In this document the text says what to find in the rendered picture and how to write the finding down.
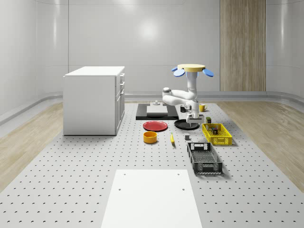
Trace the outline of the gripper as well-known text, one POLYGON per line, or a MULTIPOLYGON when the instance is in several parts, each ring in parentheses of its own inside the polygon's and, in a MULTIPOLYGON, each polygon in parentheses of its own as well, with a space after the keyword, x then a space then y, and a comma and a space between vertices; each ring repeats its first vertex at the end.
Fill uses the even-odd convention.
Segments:
POLYGON ((186 117, 186 122, 189 124, 203 124, 204 115, 199 115, 198 113, 190 113, 186 117))

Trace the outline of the black plate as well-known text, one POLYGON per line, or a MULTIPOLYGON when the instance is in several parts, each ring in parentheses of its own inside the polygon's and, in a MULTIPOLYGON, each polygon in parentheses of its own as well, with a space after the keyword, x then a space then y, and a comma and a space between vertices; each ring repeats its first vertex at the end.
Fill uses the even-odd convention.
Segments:
POLYGON ((177 120, 174 122, 174 125, 183 130, 195 130, 200 126, 198 123, 187 123, 186 119, 177 120))

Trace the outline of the yellow basket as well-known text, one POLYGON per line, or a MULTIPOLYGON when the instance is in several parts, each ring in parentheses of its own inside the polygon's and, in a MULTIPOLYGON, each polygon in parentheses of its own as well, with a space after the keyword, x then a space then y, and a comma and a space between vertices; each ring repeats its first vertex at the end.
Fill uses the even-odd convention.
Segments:
POLYGON ((213 145, 231 145, 232 136, 223 124, 219 123, 204 123, 202 131, 209 143, 213 145), (212 129, 217 128, 218 134, 213 134, 212 129))

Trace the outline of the dark grey basket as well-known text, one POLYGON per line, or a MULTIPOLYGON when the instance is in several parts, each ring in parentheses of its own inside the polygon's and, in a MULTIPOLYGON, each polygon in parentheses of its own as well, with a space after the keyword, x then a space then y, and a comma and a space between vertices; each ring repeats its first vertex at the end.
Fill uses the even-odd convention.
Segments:
POLYGON ((188 155, 192 168, 198 174, 222 173, 222 161, 209 142, 189 142, 188 155))

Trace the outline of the red plate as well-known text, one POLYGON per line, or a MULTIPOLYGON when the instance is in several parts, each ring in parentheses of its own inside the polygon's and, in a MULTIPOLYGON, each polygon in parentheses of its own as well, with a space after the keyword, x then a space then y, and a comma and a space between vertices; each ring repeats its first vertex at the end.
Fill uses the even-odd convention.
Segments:
POLYGON ((163 121, 147 121, 143 124, 143 128, 147 131, 160 132, 168 128, 168 125, 163 121))

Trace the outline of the yellow bowl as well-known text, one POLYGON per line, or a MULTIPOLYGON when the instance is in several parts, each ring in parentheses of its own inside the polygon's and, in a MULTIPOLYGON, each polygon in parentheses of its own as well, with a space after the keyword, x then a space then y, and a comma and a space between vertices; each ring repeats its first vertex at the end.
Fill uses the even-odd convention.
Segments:
POLYGON ((145 143, 153 144, 157 142, 157 133, 153 131, 147 131, 143 134, 143 141, 145 143))

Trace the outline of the drone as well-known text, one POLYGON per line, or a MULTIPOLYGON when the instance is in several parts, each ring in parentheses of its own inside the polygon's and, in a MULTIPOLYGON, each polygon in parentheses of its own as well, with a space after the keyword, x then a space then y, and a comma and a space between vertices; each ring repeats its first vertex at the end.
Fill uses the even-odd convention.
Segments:
POLYGON ((209 77, 214 76, 213 72, 206 69, 206 67, 204 65, 200 65, 200 64, 180 64, 172 69, 173 75, 175 77, 183 76, 187 72, 195 73, 195 72, 201 72, 201 71, 209 77))

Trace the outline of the white board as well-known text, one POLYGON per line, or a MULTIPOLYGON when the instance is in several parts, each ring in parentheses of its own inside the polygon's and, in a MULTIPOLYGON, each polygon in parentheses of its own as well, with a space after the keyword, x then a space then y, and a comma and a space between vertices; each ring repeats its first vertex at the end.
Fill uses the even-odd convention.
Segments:
POLYGON ((117 170, 101 228, 202 228, 187 170, 117 170))

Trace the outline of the white cabinet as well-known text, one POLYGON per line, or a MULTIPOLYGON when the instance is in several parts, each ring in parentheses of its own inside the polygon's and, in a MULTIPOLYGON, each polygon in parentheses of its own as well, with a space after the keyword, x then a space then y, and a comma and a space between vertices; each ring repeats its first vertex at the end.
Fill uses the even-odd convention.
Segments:
POLYGON ((124 66, 84 66, 63 77, 63 134, 117 135, 124 116, 124 66))

